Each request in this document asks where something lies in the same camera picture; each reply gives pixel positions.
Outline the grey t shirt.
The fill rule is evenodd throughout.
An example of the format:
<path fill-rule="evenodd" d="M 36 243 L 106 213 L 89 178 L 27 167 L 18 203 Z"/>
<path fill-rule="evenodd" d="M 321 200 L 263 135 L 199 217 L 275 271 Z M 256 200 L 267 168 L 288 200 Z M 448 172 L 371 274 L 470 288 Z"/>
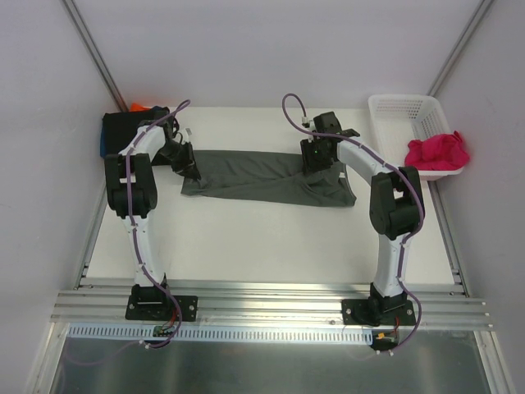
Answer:
<path fill-rule="evenodd" d="M 340 163 L 305 173 L 302 157 L 294 153 L 199 150 L 194 156 L 201 178 L 185 178 L 185 196 L 319 208 L 350 208 L 357 200 Z"/>

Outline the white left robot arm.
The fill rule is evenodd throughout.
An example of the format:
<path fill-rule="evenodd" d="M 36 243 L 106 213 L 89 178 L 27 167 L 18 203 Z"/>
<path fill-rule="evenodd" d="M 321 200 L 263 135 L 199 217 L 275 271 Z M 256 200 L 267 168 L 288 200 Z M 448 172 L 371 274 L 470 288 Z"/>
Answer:
<path fill-rule="evenodd" d="M 135 284 L 130 308 L 144 308 L 153 318 L 165 318 L 173 305 L 153 235 L 158 205 L 153 160 L 159 155 L 175 174 L 200 180 L 190 136 L 191 131 L 181 129 L 176 119 L 142 121 L 128 145 L 104 159 L 107 202 L 122 220 L 133 254 Z"/>

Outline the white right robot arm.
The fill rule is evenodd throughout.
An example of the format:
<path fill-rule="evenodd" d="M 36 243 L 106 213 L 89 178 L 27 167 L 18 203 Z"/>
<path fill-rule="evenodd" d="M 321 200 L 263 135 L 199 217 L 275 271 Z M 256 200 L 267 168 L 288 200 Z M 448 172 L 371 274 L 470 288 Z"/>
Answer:
<path fill-rule="evenodd" d="M 350 317 L 372 327 L 400 321 L 402 309 L 409 306 L 404 285 L 409 246 L 425 217 L 418 170 L 388 163 L 357 131 L 344 130 L 333 112 L 312 120 L 303 117 L 301 126 L 309 134 L 300 142 L 306 172 L 339 162 L 370 186 L 369 217 L 379 239 L 377 271 L 368 299 L 356 301 Z"/>

